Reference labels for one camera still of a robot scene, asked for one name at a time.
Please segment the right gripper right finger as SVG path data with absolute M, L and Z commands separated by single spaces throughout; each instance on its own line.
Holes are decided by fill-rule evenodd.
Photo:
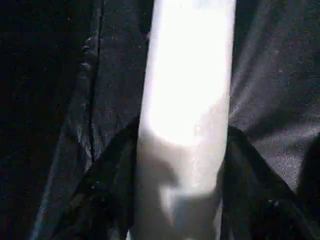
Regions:
M 238 128 L 227 130 L 222 240 L 316 240 L 318 224 Z

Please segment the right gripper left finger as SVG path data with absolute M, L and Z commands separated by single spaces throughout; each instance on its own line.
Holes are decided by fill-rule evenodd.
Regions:
M 139 117 L 118 132 L 84 175 L 58 224 L 58 240 L 125 240 L 134 218 Z

